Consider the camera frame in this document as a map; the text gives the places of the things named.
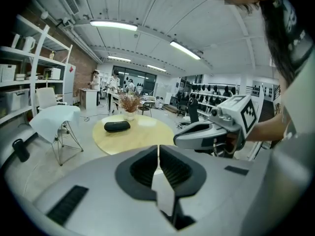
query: ceiling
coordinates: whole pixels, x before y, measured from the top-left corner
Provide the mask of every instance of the ceiling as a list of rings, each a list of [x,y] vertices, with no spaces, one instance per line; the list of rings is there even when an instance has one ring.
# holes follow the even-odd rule
[[[131,59],[133,68],[170,76],[252,73],[272,77],[259,10],[249,15],[220,0],[75,0],[75,15],[64,0],[37,0],[55,19],[73,20],[75,31],[101,59]],[[138,31],[92,27],[90,19],[137,24]],[[176,40],[202,59],[172,47]],[[125,62],[113,61],[124,66]],[[150,64],[166,73],[147,68]]]

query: round table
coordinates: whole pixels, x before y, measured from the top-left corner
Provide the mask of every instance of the round table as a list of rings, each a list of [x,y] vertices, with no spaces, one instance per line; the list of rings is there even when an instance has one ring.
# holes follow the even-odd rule
[[[109,116],[99,120],[93,128],[93,139],[104,152],[113,155],[130,149],[152,145],[174,145],[174,133],[165,123],[148,117],[136,115],[129,121],[130,129],[109,133],[104,124],[109,121],[123,121],[123,115]]]

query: storage bin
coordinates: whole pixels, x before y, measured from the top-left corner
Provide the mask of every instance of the storage bin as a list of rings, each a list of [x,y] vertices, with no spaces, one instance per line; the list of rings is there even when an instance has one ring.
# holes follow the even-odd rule
[[[15,69],[16,65],[0,64],[0,70],[2,70],[1,82],[14,81]]]
[[[5,104],[7,114],[29,105],[29,91],[30,89],[26,88],[0,92],[0,97]]]

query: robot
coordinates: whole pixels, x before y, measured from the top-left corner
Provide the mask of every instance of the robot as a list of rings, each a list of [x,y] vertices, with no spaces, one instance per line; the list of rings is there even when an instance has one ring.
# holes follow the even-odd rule
[[[232,157],[244,147],[257,122],[250,95],[234,95],[212,108],[207,121],[194,122],[174,136],[174,144],[220,157]]]

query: white shelf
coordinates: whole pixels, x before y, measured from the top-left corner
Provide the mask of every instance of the white shelf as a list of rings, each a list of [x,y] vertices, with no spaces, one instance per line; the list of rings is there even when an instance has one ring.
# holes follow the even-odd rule
[[[6,115],[5,117],[2,117],[2,118],[0,119],[0,124],[6,122],[7,120],[10,120],[11,118],[13,118],[13,117],[15,117],[15,116],[18,116],[18,115],[20,115],[20,114],[22,114],[22,113],[24,113],[24,112],[27,112],[28,110],[31,110],[31,109],[32,109],[31,106],[27,106],[27,107],[21,108],[21,109],[19,109],[19,110],[17,110],[17,111],[11,112],[11,113],[9,113],[8,115]]]
[[[225,98],[225,99],[229,99],[231,97],[227,97],[227,96],[223,96],[223,95],[216,95],[216,94],[212,94],[210,92],[191,92],[194,94],[202,94],[202,95],[208,95],[208,96],[213,96],[213,97],[219,97],[219,98]]]
[[[53,60],[53,59],[49,59],[49,58],[45,58],[42,56],[38,57],[38,64],[40,65],[45,65],[45,66],[54,66],[54,65],[63,65],[65,66],[65,63]]]
[[[36,25],[32,24],[30,21],[22,17],[21,15],[16,16],[17,21],[13,28],[13,31],[17,34],[20,34],[21,36],[27,37],[32,36],[36,42],[38,43],[40,35],[43,33],[43,30]],[[55,38],[53,38],[50,35],[47,35],[47,37],[44,40],[43,46],[46,47],[49,50],[52,51],[62,51],[62,50],[70,50],[69,47],[62,44]]]
[[[205,106],[208,106],[208,107],[215,108],[215,106],[210,105],[210,104],[207,104],[207,103],[198,102],[198,104],[201,104],[201,105],[205,105]]]
[[[7,86],[14,86],[14,85],[25,85],[29,84],[30,81],[5,81],[0,83],[0,88],[1,87],[7,87]]]
[[[201,110],[197,110],[197,112],[198,113],[200,113],[200,114],[202,114],[202,115],[204,115],[204,116],[210,116],[210,114],[207,114],[207,113],[205,113],[205,112],[203,112],[203,111],[201,111]]]
[[[10,60],[24,60],[25,58],[34,58],[35,54],[33,53],[28,53],[28,52],[24,52],[22,50],[19,49],[15,49],[15,48],[11,48],[11,47],[7,47],[7,46],[1,46],[0,47],[0,57],[3,59],[10,59]],[[38,64],[40,65],[44,65],[44,66],[56,66],[56,65],[63,65],[65,66],[65,63],[53,60],[53,59],[49,59],[49,58],[45,58],[42,56],[38,57]]]
[[[1,46],[0,47],[0,57],[3,59],[12,59],[12,60],[23,60],[25,58],[34,58],[35,54],[24,52],[19,49]]]
[[[12,132],[1,136],[0,140],[0,167],[5,163],[8,157],[14,152],[12,144],[17,139],[22,139],[24,142],[36,132],[28,125],[22,124]]]
[[[62,80],[35,80],[35,83],[63,83]]]

